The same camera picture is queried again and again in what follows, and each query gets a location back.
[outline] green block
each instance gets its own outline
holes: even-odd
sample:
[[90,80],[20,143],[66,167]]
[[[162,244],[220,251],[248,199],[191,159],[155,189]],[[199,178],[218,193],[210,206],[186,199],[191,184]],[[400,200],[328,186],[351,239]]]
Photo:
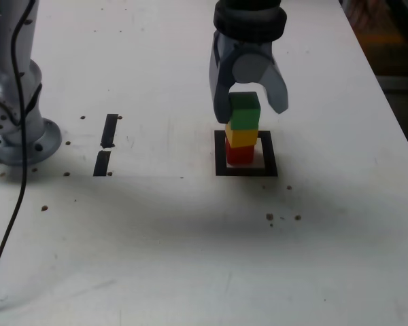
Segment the green block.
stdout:
[[255,92],[230,93],[231,130],[258,130],[260,102]]

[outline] black tape strip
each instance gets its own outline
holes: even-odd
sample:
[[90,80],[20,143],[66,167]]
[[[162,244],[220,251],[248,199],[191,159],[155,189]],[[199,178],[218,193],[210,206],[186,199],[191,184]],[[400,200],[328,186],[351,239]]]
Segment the black tape strip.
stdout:
[[116,124],[118,122],[118,114],[108,114],[106,117],[106,123],[104,125],[103,136],[101,137],[102,148],[115,147],[114,138]]
[[215,130],[215,163],[216,176],[226,177],[278,177],[277,163],[273,152],[270,131],[259,131],[263,149],[265,168],[229,168],[226,165],[225,131]]
[[94,177],[105,177],[109,166],[110,151],[99,151],[95,162]]

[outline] stacked blocks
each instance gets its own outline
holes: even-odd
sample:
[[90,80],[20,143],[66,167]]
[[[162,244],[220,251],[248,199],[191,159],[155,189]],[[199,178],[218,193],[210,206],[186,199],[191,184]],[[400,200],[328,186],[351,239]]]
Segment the stacked blocks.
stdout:
[[230,105],[231,119],[225,128],[226,161],[233,166],[251,164],[261,111],[257,93],[230,93]]

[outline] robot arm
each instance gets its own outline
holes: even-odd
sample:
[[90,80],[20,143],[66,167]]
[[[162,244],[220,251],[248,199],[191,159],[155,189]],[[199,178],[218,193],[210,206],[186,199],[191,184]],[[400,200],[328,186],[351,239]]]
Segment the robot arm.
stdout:
[[[12,63],[12,37],[29,7],[30,0],[0,0],[0,162],[21,165],[20,97]],[[61,144],[56,124],[41,117],[38,98],[41,92],[41,69],[31,60],[33,36],[39,1],[34,2],[16,40],[15,55],[27,125],[28,163],[51,156]]]
[[270,106],[277,113],[288,108],[287,87],[272,55],[272,42],[279,39],[287,15],[280,0],[220,0],[214,23],[217,31],[210,61],[210,88],[217,120],[230,120],[230,88],[261,84]]

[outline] table surface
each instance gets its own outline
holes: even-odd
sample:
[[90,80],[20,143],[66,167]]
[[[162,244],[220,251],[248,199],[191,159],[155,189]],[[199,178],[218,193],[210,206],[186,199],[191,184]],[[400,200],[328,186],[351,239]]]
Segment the table surface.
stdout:
[[[287,112],[234,87],[259,94],[277,179],[215,176],[214,3],[40,3],[41,112],[64,143],[29,173],[0,326],[408,325],[408,144],[338,1],[283,2]],[[19,174],[0,166],[0,241]]]

